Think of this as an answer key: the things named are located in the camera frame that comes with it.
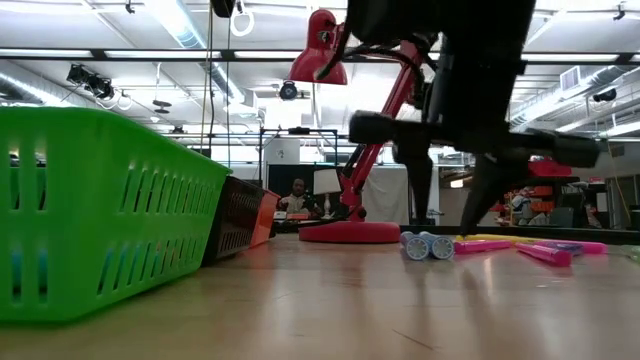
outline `black basket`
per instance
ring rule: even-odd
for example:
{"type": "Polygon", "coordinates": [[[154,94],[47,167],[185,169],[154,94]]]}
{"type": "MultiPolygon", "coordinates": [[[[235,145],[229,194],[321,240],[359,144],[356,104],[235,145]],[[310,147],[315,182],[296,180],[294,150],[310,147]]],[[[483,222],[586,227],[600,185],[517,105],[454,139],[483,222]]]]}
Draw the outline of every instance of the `black basket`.
{"type": "Polygon", "coordinates": [[[257,186],[232,176],[227,177],[213,218],[202,266],[249,248],[263,195],[264,191],[257,186]]]}

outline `duct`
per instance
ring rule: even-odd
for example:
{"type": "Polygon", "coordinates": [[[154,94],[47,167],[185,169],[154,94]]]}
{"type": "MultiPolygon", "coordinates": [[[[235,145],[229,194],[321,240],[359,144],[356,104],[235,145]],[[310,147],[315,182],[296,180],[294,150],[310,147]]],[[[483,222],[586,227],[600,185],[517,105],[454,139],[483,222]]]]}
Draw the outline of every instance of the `duct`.
{"type": "Polygon", "coordinates": [[[563,91],[560,83],[523,102],[511,111],[509,121],[512,126],[524,125],[539,119],[553,111],[572,103],[581,95],[595,94],[607,87],[614,86],[614,81],[637,69],[636,66],[580,66],[579,85],[569,91],[563,91]]]}
{"type": "Polygon", "coordinates": [[[0,60],[0,101],[37,106],[77,106],[102,110],[95,102],[70,92],[70,90],[7,60],[0,60]]]}
{"type": "Polygon", "coordinates": [[[560,132],[568,132],[575,130],[581,126],[594,123],[596,121],[600,121],[602,119],[606,119],[611,117],[611,115],[616,114],[617,117],[628,116],[629,114],[634,113],[636,107],[640,106],[640,98],[628,101],[626,103],[622,103],[617,106],[613,106],[611,108],[602,110],[599,113],[594,114],[593,116],[589,116],[585,119],[574,121],[566,126],[563,126],[558,129],[560,132]]]}
{"type": "MultiPolygon", "coordinates": [[[[207,37],[202,35],[182,0],[145,0],[144,2],[147,9],[182,48],[207,49],[207,37]]],[[[226,71],[222,69],[220,64],[212,62],[211,66],[205,63],[200,66],[204,71],[209,72],[211,81],[227,96],[229,102],[244,102],[244,94],[228,78],[226,71]]]]}

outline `basket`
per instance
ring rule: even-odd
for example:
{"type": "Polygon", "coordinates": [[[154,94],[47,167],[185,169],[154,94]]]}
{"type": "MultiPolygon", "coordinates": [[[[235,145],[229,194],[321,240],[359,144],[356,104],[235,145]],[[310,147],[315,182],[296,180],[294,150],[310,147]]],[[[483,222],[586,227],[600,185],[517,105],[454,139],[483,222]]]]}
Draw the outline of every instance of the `basket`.
{"type": "Polygon", "coordinates": [[[280,196],[269,190],[264,190],[264,196],[260,202],[260,210],[258,211],[258,220],[253,230],[251,245],[249,247],[258,246],[269,240],[271,227],[273,226],[273,215],[276,212],[280,196]]]}
{"type": "Polygon", "coordinates": [[[203,266],[249,248],[263,193],[262,188],[227,177],[220,196],[221,211],[213,219],[203,266]]]}
{"type": "Polygon", "coordinates": [[[198,269],[227,168],[106,111],[0,119],[0,321],[73,319],[198,269]]]}

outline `fluorescent light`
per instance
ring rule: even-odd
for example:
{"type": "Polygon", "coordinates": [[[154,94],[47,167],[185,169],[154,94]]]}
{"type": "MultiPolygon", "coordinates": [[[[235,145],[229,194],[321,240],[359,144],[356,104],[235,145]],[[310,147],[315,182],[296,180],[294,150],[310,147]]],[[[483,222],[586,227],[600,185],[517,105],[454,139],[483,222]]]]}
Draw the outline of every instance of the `fluorescent light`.
{"type": "Polygon", "coordinates": [[[618,54],[522,54],[522,60],[528,61],[613,61],[618,58],[618,54]]]}
{"type": "Polygon", "coordinates": [[[613,128],[600,133],[600,137],[610,137],[616,135],[626,134],[632,131],[640,130],[640,121],[636,121],[629,124],[614,126],[613,128]]]}
{"type": "Polygon", "coordinates": [[[295,59],[302,51],[236,51],[237,58],[295,59]]]}
{"type": "Polygon", "coordinates": [[[91,58],[89,50],[0,49],[0,56],[91,58]]]}
{"type": "Polygon", "coordinates": [[[559,127],[556,129],[557,132],[567,132],[567,131],[571,131],[573,129],[577,129],[580,126],[582,126],[582,124],[578,123],[578,122],[574,122],[571,124],[567,124],[565,126],[559,127]]]}
{"type": "Polygon", "coordinates": [[[459,189],[462,186],[464,186],[464,180],[460,179],[460,180],[454,180],[451,182],[451,188],[452,189],[459,189]]]}
{"type": "Polygon", "coordinates": [[[238,104],[238,103],[229,104],[229,106],[225,106],[223,110],[228,112],[229,114],[257,114],[258,113],[257,108],[243,105],[243,104],[238,104]]]}
{"type": "Polygon", "coordinates": [[[68,101],[64,100],[64,99],[60,99],[57,96],[51,95],[48,92],[35,88],[27,83],[24,83],[20,80],[14,79],[8,75],[2,74],[0,73],[0,79],[5,80],[11,84],[13,84],[14,86],[17,86],[19,88],[21,88],[22,90],[32,94],[33,96],[37,97],[38,99],[42,100],[43,105],[47,105],[47,106],[55,106],[55,107],[72,107],[74,106],[73,104],[69,103],[68,101]]]}
{"type": "MultiPolygon", "coordinates": [[[[110,50],[105,51],[107,57],[125,58],[125,59],[143,59],[143,58],[159,58],[159,59],[205,59],[207,57],[206,50],[176,50],[176,51],[154,51],[154,50],[110,50]]],[[[220,58],[219,51],[212,51],[212,58],[220,58]]]]}

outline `wooden table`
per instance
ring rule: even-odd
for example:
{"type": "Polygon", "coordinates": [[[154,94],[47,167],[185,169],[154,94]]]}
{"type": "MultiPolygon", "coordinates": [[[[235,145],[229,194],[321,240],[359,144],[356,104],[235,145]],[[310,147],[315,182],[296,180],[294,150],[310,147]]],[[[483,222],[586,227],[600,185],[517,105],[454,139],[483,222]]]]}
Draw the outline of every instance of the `wooden table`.
{"type": "Polygon", "coordinates": [[[515,252],[406,262],[295,235],[62,328],[0,328],[0,359],[633,359],[640,265],[515,252]]]}

